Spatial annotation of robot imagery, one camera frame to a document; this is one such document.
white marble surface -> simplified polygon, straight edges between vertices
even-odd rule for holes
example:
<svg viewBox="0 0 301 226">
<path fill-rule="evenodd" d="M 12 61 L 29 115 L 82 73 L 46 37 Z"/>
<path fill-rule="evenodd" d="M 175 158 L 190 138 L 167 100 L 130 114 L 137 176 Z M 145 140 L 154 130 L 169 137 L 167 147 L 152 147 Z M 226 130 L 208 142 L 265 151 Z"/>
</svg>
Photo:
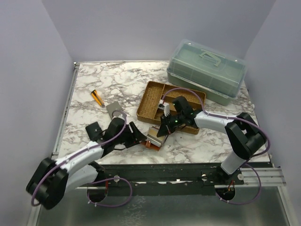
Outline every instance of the white marble surface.
<svg viewBox="0 0 301 226">
<path fill-rule="evenodd" d="M 168 62 L 112 62 L 81 63 L 71 105 L 63 132 L 59 157 L 83 147 L 89 141 L 85 127 L 97 121 L 102 129 L 110 123 L 106 108 L 101 108 L 90 95 L 96 89 L 105 104 L 118 101 L 127 113 L 128 122 L 133 121 L 146 134 L 151 124 L 137 120 L 136 111 L 148 81 L 167 83 Z M 210 112 L 255 114 L 248 92 L 243 86 L 238 98 L 228 106 L 206 100 Z M 124 151 L 113 151 L 97 162 L 102 164 L 190 163 L 222 162 L 231 152 L 225 134 L 201 129 L 198 135 L 175 132 L 170 135 L 160 151 L 136 145 Z M 253 161 L 269 161 L 267 154 Z"/>
</svg>

green plastic storage box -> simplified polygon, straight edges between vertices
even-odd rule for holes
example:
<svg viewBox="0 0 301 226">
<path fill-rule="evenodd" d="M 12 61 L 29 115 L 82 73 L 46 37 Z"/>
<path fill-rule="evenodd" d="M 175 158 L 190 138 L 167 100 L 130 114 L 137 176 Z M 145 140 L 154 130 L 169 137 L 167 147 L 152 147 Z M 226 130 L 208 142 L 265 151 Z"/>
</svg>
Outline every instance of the green plastic storage box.
<svg viewBox="0 0 301 226">
<path fill-rule="evenodd" d="M 168 81 L 200 90 L 222 105 L 235 99 L 246 75 L 245 61 L 183 40 L 170 59 Z"/>
</svg>

white wall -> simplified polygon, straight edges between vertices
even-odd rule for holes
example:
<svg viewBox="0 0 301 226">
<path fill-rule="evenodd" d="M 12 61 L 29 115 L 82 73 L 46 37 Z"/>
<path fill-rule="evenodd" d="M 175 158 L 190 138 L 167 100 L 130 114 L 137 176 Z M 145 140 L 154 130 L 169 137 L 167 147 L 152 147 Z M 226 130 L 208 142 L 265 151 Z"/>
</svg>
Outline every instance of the white wall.
<svg viewBox="0 0 301 226">
<path fill-rule="evenodd" d="M 43 0 L 75 61 L 167 60 L 183 38 L 243 58 L 275 0 Z"/>
<path fill-rule="evenodd" d="M 277 0 L 246 60 L 246 84 L 301 223 L 301 1 Z"/>
<path fill-rule="evenodd" d="M 1 0 L 0 31 L 0 225 L 24 226 L 25 187 L 53 149 L 74 65 L 40 0 Z"/>
</svg>

purple cable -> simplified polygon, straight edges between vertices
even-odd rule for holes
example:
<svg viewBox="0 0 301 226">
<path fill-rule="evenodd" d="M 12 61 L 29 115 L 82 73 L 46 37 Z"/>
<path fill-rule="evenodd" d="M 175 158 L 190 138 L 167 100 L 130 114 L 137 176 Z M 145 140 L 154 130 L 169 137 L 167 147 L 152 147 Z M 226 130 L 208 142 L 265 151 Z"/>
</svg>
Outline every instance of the purple cable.
<svg viewBox="0 0 301 226">
<path fill-rule="evenodd" d="M 117 179 L 117 178 L 108 178 L 108 179 L 104 179 L 104 180 L 95 181 L 95 182 L 92 182 L 92 183 L 90 183 L 90 184 L 91 184 L 91 185 L 95 185 L 95 184 L 98 184 L 98 183 L 106 182 L 106 181 L 109 181 L 109 180 L 116 180 L 116 179 Z M 125 181 L 125 182 L 128 184 L 128 186 L 130 187 L 130 195 L 128 196 L 127 200 L 125 200 L 123 203 L 117 204 L 117 205 L 106 205 L 106 204 L 101 204 L 101 203 L 97 203 L 97 202 L 92 202 L 92 201 L 90 200 L 90 196 L 89 196 L 89 193 L 88 193 L 88 194 L 87 194 L 87 198 L 89 199 L 88 204 L 89 204 L 89 203 L 92 203 L 92 204 L 94 204 L 94 205 L 96 205 L 96 206 L 103 206 L 103 207 L 110 207 L 110 208 L 120 207 L 120 206 L 123 206 L 123 205 L 127 204 L 127 203 L 131 200 L 131 198 L 132 198 L 133 188 L 132 188 L 132 186 L 131 186 L 131 183 L 130 183 L 128 180 L 126 180 L 126 179 L 124 179 L 124 178 L 118 178 L 118 179 L 119 179 L 119 180 Z"/>
<path fill-rule="evenodd" d="M 259 190 L 258 190 L 257 195 L 256 195 L 253 199 L 251 199 L 251 200 L 249 200 L 249 201 L 246 201 L 246 202 L 231 202 L 231 201 L 224 200 L 223 198 L 221 198 L 221 197 L 219 196 L 218 193 L 215 193 L 215 195 L 216 195 L 221 201 L 223 201 L 223 202 L 225 202 L 225 203 L 228 203 L 228 204 L 232 204 L 232 205 L 245 205 L 245 204 L 249 204 L 249 203 L 251 203 L 251 202 L 254 202 L 255 200 L 257 200 L 257 199 L 259 198 L 259 196 L 260 196 L 260 194 L 261 194 L 261 191 L 262 191 L 262 185 L 261 185 L 260 177 L 259 177 L 258 173 L 256 172 L 256 170 L 255 170 L 252 166 L 250 166 L 249 164 L 245 164 L 245 165 L 246 165 L 247 167 L 250 167 L 250 168 L 254 171 L 254 173 L 256 174 L 256 176 L 257 176 L 257 178 L 258 178 L 258 182 L 259 182 Z"/>
<path fill-rule="evenodd" d="M 118 134 L 116 134 L 114 137 L 112 137 L 111 139 L 109 139 L 109 140 L 107 140 L 107 141 L 105 141 L 105 142 L 103 142 L 103 143 L 101 143 L 101 144 L 97 144 L 97 145 L 91 146 L 91 147 L 89 147 L 89 148 L 85 148 L 85 149 L 81 150 L 80 152 L 78 152 L 78 153 L 76 153 L 76 154 L 70 156 L 68 159 L 62 161 L 60 164 L 54 166 L 50 171 L 48 171 L 48 172 L 45 174 L 45 176 L 40 180 L 40 182 L 38 183 L 38 185 L 36 186 L 35 190 L 34 190 L 33 193 L 32 193 L 32 200 L 31 200 L 32 206 L 39 206 L 39 205 L 41 204 L 40 202 L 39 202 L 39 203 L 34 203 L 35 197 L 36 197 L 36 195 L 37 195 L 37 193 L 38 193 L 38 190 L 39 190 L 39 188 L 41 187 L 42 183 L 43 183 L 43 182 L 47 179 L 47 177 L 48 177 L 49 175 L 51 175 L 55 170 L 57 170 L 58 168 L 60 168 L 62 165 L 66 164 L 68 161 L 74 159 L 76 156 L 78 156 L 78 155 L 84 153 L 85 151 L 89 151 L 89 150 L 91 150 L 91 149 L 93 149 L 93 148 L 96 148 L 96 147 L 99 147 L 99 146 L 103 146 L 103 145 L 105 145 L 105 144 L 111 142 L 112 140 L 116 139 L 116 138 L 124 131 L 124 129 L 125 129 L 126 125 L 127 125 L 127 115 L 126 115 L 123 111 L 120 111 L 120 110 L 115 110 L 115 111 L 113 111 L 112 115 L 113 115 L 115 112 L 120 112 L 120 113 L 124 116 L 124 125 L 123 125 L 121 131 L 120 131 Z"/>
<path fill-rule="evenodd" d="M 264 151 L 262 151 L 262 152 L 260 152 L 260 153 L 258 153 L 258 154 L 252 155 L 252 158 L 255 157 L 255 156 L 262 155 L 262 154 L 266 153 L 266 152 L 270 149 L 270 143 L 271 143 L 271 142 L 270 142 L 270 139 L 269 139 L 267 133 L 266 133 L 265 131 L 263 131 L 259 126 L 257 126 L 256 124 L 253 124 L 253 123 L 251 123 L 251 122 L 249 122 L 249 121 L 247 121 L 247 120 L 245 120 L 245 119 L 241 119 L 241 118 L 238 118 L 238 117 L 228 117 L 227 115 L 218 115 L 218 114 L 213 114 L 213 113 L 207 112 L 207 111 L 205 110 L 205 108 L 204 108 L 204 104 L 203 104 L 202 99 L 201 99 L 195 92 L 193 92 L 193 91 L 190 90 L 190 89 L 187 89 L 187 88 L 174 88 L 174 89 L 171 89 L 171 90 L 167 91 L 167 92 L 164 94 L 164 96 L 162 97 L 162 100 L 164 100 L 165 96 L 166 96 L 168 93 L 170 93 L 170 92 L 172 92 L 172 91 L 175 91 L 175 90 L 179 90 L 179 89 L 183 89 L 183 90 L 186 90 L 186 91 L 188 91 L 188 92 L 194 94 L 194 95 L 198 98 L 198 100 L 200 101 L 201 106 L 202 106 L 202 110 L 203 110 L 203 112 L 204 112 L 205 114 L 210 115 L 210 116 L 213 116 L 213 117 L 221 118 L 221 119 L 239 120 L 239 121 L 245 122 L 245 123 L 247 123 L 247 124 L 249 124 L 249 125 L 251 125 L 251 126 L 257 128 L 258 130 L 260 130 L 260 132 L 263 133 L 263 135 L 267 138 L 268 146 L 267 146 L 267 148 L 266 148 Z"/>
</svg>

